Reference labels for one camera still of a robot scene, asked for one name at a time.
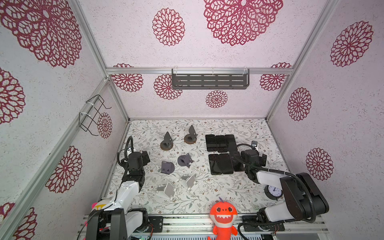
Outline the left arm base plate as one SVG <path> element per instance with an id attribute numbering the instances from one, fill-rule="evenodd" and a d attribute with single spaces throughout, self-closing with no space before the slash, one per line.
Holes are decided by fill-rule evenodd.
<path id="1" fill-rule="evenodd" d="M 163 231 L 164 217 L 151 216 L 148 218 L 148 224 L 136 229 L 134 233 L 161 233 Z"/>

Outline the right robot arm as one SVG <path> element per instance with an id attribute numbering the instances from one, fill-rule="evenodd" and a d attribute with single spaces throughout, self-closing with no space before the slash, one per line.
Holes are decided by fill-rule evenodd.
<path id="1" fill-rule="evenodd" d="M 266 168 L 266 155 L 254 149 L 231 152 L 230 156 L 242 164 L 247 177 L 261 185 L 282 191 L 284 201 L 257 212 L 254 225 L 277 225 L 290 222 L 315 222 L 317 216 L 328 213 L 330 206 L 318 186 L 307 173 L 289 172 Z"/>

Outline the purple-edged phone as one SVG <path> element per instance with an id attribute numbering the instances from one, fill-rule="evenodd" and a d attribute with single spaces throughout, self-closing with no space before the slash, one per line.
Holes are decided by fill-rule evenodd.
<path id="1" fill-rule="evenodd" d="M 225 135 L 227 151 L 228 152 L 237 152 L 238 147 L 236 143 L 236 139 L 234 135 Z"/>

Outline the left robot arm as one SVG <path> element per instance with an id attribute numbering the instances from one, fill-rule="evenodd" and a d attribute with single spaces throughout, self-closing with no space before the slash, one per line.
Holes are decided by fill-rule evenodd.
<path id="1" fill-rule="evenodd" d="M 144 166 L 150 161 L 148 153 L 131 147 L 124 155 L 120 161 L 125 169 L 122 182 L 114 197 L 93 206 L 86 223 L 86 240 L 129 240 L 135 230 L 148 226 L 145 208 L 130 209 L 145 183 Z"/>

